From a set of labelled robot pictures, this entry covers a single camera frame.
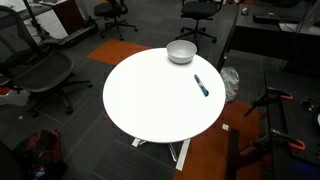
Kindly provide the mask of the teal marker pen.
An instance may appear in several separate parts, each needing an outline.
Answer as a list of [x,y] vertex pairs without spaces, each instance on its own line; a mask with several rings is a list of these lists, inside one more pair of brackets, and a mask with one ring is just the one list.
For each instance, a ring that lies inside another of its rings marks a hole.
[[206,89],[206,87],[203,85],[201,82],[200,78],[195,74],[194,79],[196,80],[198,86],[200,87],[202,93],[204,94],[205,97],[209,95],[209,91]]

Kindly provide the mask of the white bowl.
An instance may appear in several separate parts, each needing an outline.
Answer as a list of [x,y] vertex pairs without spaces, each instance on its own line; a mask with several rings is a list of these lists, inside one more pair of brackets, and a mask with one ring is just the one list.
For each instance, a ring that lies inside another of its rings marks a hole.
[[197,52],[196,45],[186,40],[172,41],[167,45],[166,49],[169,59],[177,64],[191,62]]

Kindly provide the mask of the round white table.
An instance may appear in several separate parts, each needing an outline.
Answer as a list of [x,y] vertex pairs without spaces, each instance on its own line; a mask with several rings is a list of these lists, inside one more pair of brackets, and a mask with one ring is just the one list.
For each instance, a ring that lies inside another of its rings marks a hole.
[[[209,91],[204,96],[194,75]],[[183,168],[190,139],[207,130],[225,105],[224,82],[204,58],[196,55],[185,65],[171,62],[164,48],[138,52],[121,61],[108,75],[103,104],[109,118],[142,142],[182,144],[173,154],[176,168]]]

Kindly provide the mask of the white plastic bag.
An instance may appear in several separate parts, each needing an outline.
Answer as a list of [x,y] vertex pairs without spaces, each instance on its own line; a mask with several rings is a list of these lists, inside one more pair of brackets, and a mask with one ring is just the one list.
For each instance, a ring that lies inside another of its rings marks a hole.
[[220,75],[223,79],[226,90],[226,102],[233,101],[239,91],[239,74],[233,67],[225,67],[221,70]]

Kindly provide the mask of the black swivel chair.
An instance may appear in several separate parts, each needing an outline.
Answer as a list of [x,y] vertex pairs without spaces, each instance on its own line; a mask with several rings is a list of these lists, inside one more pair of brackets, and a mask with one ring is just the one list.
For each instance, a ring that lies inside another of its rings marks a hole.
[[182,0],[181,17],[191,18],[196,21],[194,28],[182,27],[180,35],[176,39],[180,39],[189,35],[193,35],[194,40],[197,40],[197,35],[203,35],[212,39],[213,43],[217,42],[217,38],[207,34],[206,28],[199,27],[200,20],[212,20],[213,16],[218,13],[222,6],[223,1],[216,2],[215,0]]

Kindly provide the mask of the computer mouse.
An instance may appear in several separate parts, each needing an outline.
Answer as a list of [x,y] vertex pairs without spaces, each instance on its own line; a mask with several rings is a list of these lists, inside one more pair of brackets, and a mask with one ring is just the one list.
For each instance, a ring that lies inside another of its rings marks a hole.
[[249,8],[248,8],[248,7],[242,8],[241,14],[242,14],[242,15],[248,15],[248,14],[249,14]]

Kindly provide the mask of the black keyboard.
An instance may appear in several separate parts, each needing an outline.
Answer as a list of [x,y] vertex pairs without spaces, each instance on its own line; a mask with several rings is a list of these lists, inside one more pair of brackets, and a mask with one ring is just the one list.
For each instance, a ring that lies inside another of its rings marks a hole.
[[299,17],[294,16],[282,16],[274,13],[255,13],[253,15],[253,20],[255,23],[262,24],[277,24],[277,23],[298,23],[300,21]]

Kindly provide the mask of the electric scooter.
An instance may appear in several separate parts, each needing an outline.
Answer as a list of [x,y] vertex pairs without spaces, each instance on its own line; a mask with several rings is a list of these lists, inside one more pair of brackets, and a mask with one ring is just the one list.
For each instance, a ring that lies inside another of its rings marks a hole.
[[97,31],[96,22],[83,16],[76,0],[22,0],[23,21],[37,44],[68,46]]

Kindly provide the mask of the black mesh office chair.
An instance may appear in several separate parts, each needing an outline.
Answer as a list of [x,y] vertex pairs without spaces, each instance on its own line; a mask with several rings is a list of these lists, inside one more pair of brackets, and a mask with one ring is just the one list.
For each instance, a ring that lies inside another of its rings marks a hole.
[[32,38],[19,13],[0,6],[1,86],[35,95],[37,100],[29,110],[33,117],[39,115],[45,99],[53,93],[62,99],[67,114],[73,112],[64,88],[76,84],[93,86],[88,79],[70,81],[74,67],[75,62],[61,51],[44,52]]

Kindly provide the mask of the red black backpack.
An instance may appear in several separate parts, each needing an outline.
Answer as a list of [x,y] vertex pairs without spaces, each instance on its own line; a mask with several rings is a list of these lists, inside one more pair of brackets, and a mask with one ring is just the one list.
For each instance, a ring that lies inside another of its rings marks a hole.
[[28,136],[13,152],[26,169],[27,180],[61,180],[67,168],[57,129],[41,130]]

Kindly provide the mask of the black desk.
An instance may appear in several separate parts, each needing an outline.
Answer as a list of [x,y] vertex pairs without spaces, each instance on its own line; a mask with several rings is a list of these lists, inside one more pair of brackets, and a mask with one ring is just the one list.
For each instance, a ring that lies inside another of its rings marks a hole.
[[[248,15],[241,10],[249,8]],[[255,13],[274,13],[299,17],[298,23],[255,23]],[[305,6],[277,7],[240,4],[217,64],[224,66],[230,50],[287,60],[287,72],[300,74],[318,73],[320,66],[319,0]]]

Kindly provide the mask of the orange handled clamp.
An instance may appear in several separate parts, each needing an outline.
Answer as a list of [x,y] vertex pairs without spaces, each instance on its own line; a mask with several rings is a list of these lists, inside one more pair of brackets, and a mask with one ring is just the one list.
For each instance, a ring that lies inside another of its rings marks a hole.
[[284,90],[269,87],[258,99],[251,102],[251,107],[244,113],[244,117],[247,117],[255,108],[265,106],[276,99],[291,101],[293,95]]
[[250,145],[261,152],[268,152],[272,148],[272,143],[277,142],[287,145],[291,150],[304,151],[305,143],[302,140],[291,137],[290,135],[271,128],[265,135],[250,142]]

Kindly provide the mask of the orange handled clamp lower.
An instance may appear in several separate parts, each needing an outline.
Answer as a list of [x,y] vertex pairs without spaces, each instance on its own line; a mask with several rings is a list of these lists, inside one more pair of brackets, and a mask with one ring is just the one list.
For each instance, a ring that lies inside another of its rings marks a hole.
[[265,135],[250,142],[250,145],[261,152],[268,152],[272,148],[272,143],[277,142],[287,145],[291,150],[304,151],[305,143],[302,140],[291,137],[290,135],[271,128]]

